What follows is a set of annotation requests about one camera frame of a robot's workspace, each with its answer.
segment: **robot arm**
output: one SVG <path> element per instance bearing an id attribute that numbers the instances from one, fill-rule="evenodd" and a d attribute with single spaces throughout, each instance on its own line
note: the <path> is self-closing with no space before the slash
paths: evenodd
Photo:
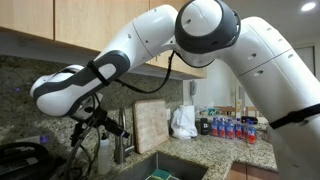
<path id="1" fill-rule="evenodd" d="M 142 14 L 87 67 L 69 66 L 41 77 L 31 96 L 45 114 L 73 115 L 93 93 L 166 50 L 179 52 L 193 67 L 216 58 L 226 62 L 271 124 L 320 102 L 319 82 L 285 38 L 260 18 L 240 23 L 237 13 L 220 0 L 189 1 L 179 14 L 168 5 Z M 290 162 L 279 166 L 280 175 L 294 169 L 318 179 L 320 117 L 303 119 L 273 130 L 290 150 Z"/>

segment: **kitchen sink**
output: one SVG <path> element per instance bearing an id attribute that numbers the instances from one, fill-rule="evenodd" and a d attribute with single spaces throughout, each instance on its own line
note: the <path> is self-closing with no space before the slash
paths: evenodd
<path id="1" fill-rule="evenodd" d="M 171 180 L 200 180 L 208 170 L 207 167 L 157 152 L 133 168 L 121 173 L 116 177 L 116 180 L 151 179 L 150 175 L 156 169 L 169 172 L 171 174 Z"/>

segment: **plastic bag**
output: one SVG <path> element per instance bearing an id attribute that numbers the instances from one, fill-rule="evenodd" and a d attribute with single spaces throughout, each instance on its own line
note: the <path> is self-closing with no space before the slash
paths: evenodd
<path id="1" fill-rule="evenodd" d="M 171 121 L 173 137 L 190 139 L 198 135 L 195 126 L 194 106 L 180 106 L 174 113 Z"/>

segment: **kitchen counter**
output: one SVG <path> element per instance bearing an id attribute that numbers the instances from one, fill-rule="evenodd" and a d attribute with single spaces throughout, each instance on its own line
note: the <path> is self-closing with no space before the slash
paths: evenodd
<path id="1" fill-rule="evenodd" d="M 263 125 L 257 126 L 260 130 L 264 128 Z M 157 151 L 208 167 L 204 180 L 225 179 L 234 161 L 277 171 L 272 145 L 261 139 L 262 134 L 263 132 L 258 131 L 258 140 L 254 145 L 238 139 L 228 140 L 210 135 L 198 135 L 190 140 L 170 137 L 168 141 L 145 154 L 133 153 L 124 165 L 112 164 L 107 175 L 94 176 L 93 179 L 113 179 Z"/>

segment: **wooden cutting board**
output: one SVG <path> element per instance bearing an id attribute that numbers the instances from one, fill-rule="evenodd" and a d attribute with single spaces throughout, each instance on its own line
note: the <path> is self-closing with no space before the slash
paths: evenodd
<path id="1" fill-rule="evenodd" d="M 142 154 L 168 140 L 169 130 L 163 99 L 134 104 L 134 128 L 138 153 Z"/>

